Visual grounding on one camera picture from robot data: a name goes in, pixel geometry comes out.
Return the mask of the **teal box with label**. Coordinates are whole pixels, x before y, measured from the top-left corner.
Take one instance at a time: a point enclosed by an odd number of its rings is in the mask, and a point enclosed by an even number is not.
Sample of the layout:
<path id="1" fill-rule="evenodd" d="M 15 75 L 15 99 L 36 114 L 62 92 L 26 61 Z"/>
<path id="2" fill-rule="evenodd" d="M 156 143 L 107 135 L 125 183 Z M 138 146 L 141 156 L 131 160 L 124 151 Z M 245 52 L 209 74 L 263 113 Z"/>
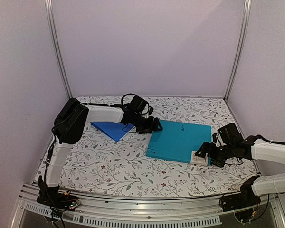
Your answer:
<path id="1" fill-rule="evenodd" d="M 210 166 L 211 158 L 201 158 L 195 152 L 212 140 L 211 126 L 160 120 L 162 131 L 153 132 L 146 156 L 172 162 Z"/>

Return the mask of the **blue ring binder folder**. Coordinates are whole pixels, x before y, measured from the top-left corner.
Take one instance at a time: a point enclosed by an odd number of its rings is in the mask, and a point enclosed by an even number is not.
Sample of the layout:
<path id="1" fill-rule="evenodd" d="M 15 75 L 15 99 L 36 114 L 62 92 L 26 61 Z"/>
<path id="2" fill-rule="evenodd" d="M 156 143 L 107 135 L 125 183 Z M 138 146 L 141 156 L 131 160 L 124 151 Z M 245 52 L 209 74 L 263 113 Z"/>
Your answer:
<path id="1" fill-rule="evenodd" d="M 91 122 L 91 125 L 96 129 L 102 131 L 105 135 L 119 142 L 128 133 L 130 133 L 135 126 L 132 124 L 113 123 L 113 122 Z"/>

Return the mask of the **right arm base board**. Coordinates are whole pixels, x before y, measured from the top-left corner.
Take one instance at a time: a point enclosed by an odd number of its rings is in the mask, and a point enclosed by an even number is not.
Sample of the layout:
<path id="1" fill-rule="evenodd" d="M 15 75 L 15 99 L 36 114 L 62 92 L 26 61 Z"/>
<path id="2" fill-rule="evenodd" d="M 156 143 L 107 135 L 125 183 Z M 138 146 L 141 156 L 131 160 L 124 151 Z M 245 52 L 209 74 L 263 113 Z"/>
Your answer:
<path id="1" fill-rule="evenodd" d="M 252 191 L 241 191 L 237 194 L 223 195 L 219 199 L 219 205 L 224 212 L 242 209 L 259 204 L 261 199 Z"/>

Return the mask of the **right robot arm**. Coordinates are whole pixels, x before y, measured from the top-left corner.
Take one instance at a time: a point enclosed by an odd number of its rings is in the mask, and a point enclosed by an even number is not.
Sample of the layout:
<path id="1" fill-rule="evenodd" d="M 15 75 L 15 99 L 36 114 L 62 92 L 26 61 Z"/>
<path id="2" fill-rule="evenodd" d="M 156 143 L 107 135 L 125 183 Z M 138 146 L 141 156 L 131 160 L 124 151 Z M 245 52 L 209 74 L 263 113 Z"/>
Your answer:
<path id="1" fill-rule="evenodd" d="M 211 164 L 223 167 L 227 159 L 264 160 L 285 165 L 285 142 L 271 141 L 261 135 L 243 138 L 237 126 L 229 123 L 213 134 L 214 142 L 204 142 L 195 152 L 201 158 L 210 158 Z M 246 207 L 255 197 L 285 193 L 285 173 L 272 176 L 254 176 L 241 187 L 236 197 L 240 207 Z"/>

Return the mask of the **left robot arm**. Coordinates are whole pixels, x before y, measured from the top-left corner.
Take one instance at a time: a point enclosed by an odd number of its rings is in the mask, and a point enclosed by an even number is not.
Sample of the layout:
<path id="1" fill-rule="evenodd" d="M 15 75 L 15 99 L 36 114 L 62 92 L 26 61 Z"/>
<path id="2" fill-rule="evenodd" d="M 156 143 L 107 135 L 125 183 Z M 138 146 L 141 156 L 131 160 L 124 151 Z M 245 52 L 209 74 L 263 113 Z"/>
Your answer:
<path id="1" fill-rule="evenodd" d="M 51 129 L 54 140 L 48 150 L 45 173 L 38 178 L 38 186 L 44 190 L 43 199 L 50 206 L 57 206 L 61 202 L 60 194 L 53 189 L 59 187 L 67 155 L 81 139 L 87 122 L 131 124 L 139 134 L 162 131 L 160 120 L 153 117 L 152 112 L 149 103 L 137 95 L 127 104 L 82 103 L 76 98 L 69 99 L 54 120 Z"/>

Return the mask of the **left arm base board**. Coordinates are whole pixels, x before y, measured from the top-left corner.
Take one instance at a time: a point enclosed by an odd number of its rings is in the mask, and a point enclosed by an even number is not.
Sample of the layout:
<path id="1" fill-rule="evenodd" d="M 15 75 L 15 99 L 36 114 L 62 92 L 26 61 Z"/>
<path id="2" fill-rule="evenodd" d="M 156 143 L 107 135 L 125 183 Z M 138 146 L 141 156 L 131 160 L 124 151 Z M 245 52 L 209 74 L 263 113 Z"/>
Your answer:
<path id="1" fill-rule="evenodd" d="M 72 195 L 69 190 L 63 193 L 53 190 L 47 190 L 44 193 L 40 191 L 37 203 L 63 211 L 74 211 L 81 205 L 79 198 Z"/>

